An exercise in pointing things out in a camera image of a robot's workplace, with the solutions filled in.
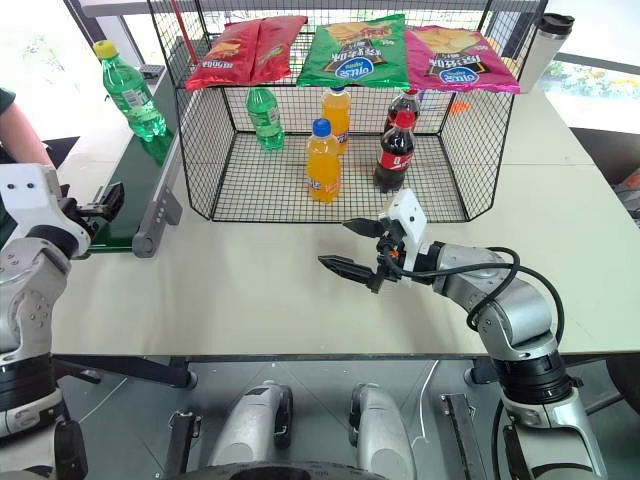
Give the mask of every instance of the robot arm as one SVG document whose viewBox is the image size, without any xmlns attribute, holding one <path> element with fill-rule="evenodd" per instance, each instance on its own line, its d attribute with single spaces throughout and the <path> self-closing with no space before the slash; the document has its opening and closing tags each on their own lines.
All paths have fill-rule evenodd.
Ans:
<svg viewBox="0 0 640 480">
<path fill-rule="evenodd" d="M 50 443 L 57 478 L 80 478 L 86 470 L 82 437 L 77 423 L 66 418 L 56 385 L 51 315 L 66 287 L 70 259 L 85 254 L 97 232 L 92 218 L 112 220 L 124 190 L 114 185 L 99 205 L 80 207 L 62 195 L 53 167 L 3 165 L 0 178 L 7 212 L 27 232 L 0 252 L 0 464 L 3 470 L 32 466 L 14 465 L 21 457 L 13 450 Z M 9 439 L 15 441 L 7 446 Z"/>
<path fill-rule="evenodd" d="M 401 190 L 377 221 L 345 222 L 358 234 L 379 238 L 376 273 L 343 257 L 319 260 L 375 293 L 385 279 L 413 279 L 473 312 L 468 324 L 493 361 L 511 420 L 504 437 L 513 478 L 607 478 L 578 390 L 551 333 L 545 298 L 528 282 L 507 278 L 514 265 L 490 249 L 440 242 L 421 246 L 426 223 L 413 192 Z M 502 291 L 489 297 L 498 287 Z"/>
</svg>

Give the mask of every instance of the pink chip bag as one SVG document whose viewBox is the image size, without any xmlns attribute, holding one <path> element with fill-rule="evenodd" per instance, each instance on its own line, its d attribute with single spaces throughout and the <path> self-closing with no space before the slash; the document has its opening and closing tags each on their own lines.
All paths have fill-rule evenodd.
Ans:
<svg viewBox="0 0 640 480">
<path fill-rule="evenodd" d="M 480 32 L 407 28 L 409 82 L 419 90 L 520 93 L 520 85 Z"/>
</svg>

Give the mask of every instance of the thermos bottle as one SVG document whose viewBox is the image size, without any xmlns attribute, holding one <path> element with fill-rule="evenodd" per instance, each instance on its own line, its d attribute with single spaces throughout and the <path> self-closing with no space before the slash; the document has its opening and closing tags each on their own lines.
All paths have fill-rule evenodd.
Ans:
<svg viewBox="0 0 640 480">
<path fill-rule="evenodd" d="M 529 56 L 520 76 L 522 93 L 529 93 L 547 69 L 555 54 L 571 33 L 573 17 L 545 13 L 538 22 L 538 30 L 531 44 Z"/>
</svg>

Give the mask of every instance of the yellow bottle cap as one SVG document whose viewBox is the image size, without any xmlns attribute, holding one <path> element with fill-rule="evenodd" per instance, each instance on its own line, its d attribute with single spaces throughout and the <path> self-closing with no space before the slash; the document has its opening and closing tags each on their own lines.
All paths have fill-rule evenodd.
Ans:
<svg viewBox="0 0 640 480">
<path fill-rule="evenodd" d="M 118 55 L 118 48 L 111 40 L 100 40 L 93 44 L 93 51 L 99 59 L 113 58 Z"/>
</svg>

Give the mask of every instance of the black bottle cap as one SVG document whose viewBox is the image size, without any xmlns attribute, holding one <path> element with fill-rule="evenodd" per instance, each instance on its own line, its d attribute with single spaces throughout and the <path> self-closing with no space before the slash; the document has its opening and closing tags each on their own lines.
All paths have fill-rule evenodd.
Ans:
<svg viewBox="0 0 640 480">
<path fill-rule="evenodd" d="M 569 35 L 573 27 L 573 17 L 557 13 L 545 13 L 538 22 L 538 28 L 546 33 Z"/>
</svg>

